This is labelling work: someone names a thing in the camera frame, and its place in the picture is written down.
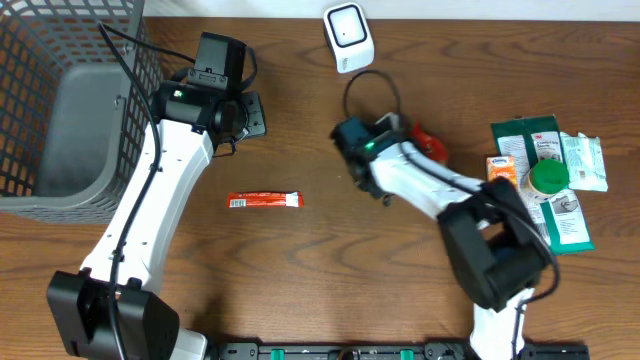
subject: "white plastic wrapper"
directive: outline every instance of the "white plastic wrapper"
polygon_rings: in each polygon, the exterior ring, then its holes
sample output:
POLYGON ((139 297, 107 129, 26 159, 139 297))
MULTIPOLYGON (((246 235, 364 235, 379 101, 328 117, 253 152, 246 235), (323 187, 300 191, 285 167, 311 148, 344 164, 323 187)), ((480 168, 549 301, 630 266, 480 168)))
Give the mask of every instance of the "white plastic wrapper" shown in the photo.
POLYGON ((607 191, 600 138, 590 139, 582 133, 572 137, 560 133, 564 157, 569 169, 569 188, 574 190, 607 191))

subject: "green pouch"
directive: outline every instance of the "green pouch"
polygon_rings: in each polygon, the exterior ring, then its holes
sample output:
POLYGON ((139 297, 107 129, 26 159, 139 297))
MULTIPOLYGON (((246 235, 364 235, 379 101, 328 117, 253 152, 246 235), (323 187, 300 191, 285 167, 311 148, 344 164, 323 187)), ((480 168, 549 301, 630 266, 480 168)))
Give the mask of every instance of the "green pouch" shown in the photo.
MULTIPOLYGON (((491 124, 491 131, 500 155, 515 158, 518 183, 542 159, 564 162, 558 123, 553 115, 491 124)), ((595 249, 573 190, 564 189, 548 202, 525 206, 555 254, 595 249)))

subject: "white wall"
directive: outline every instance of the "white wall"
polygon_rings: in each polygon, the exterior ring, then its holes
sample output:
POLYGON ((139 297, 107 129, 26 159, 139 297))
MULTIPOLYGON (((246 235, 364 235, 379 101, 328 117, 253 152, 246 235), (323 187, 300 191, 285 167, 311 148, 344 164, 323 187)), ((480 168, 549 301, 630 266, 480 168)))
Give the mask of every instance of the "white wall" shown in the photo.
MULTIPOLYGON (((335 0, 146 0, 147 16, 321 18, 335 0)), ((640 0, 357 0, 372 19, 640 21, 640 0)))

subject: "basket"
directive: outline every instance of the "basket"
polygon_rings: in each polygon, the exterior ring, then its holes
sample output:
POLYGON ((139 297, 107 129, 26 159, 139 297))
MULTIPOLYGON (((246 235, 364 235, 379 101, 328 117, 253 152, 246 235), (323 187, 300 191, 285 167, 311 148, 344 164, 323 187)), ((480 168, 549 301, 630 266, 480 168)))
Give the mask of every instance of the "basket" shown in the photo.
MULTIPOLYGON (((147 41, 144 1, 0 4, 0 211, 108 223, 148 119, 96 22, 147 41)), ((156 54, 112 39, 149 96, 163 80, 156 54)))

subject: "wooden table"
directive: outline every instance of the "wooden table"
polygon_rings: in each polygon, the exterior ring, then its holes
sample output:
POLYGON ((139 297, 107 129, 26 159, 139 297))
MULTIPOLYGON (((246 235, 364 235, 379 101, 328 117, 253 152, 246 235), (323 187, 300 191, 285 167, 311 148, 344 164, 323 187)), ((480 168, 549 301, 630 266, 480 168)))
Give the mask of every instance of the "wooden table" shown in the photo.
MULTIPOLYGON (((404 201, 384 208, 352 183, 328 136, 344 119, 320 20, 148 19, 154 40, 195 55, 202 31, 256 50, 268 136, 207 168, 171 245, 161 297, 183 326, 265 342, 410 342, 466 337, 472 304, 436 224, 404 201), (299 190, 301 209, 226 209, 227 193, 299 190)), ((554 113, 599 136, 609 192, 579 194, 597 250, 560 259, 563 281, 530 307, 525 334, 584 341, 592 359, 640 353, 640 25, 371 21, 375 68, 405 112, 439 136, 450 166, 484 176, 489 124, 554 113)), ((163 57, 168 68, 180 65, 163 57)), ((351 111, 393 101, 356 85, 351 111)), ((0 357, 65 358, 45 300, 55 270, 75 271, 105 229, 0 216, 0 357)), ((546 273, 543 285, 548 285, 546 273)))

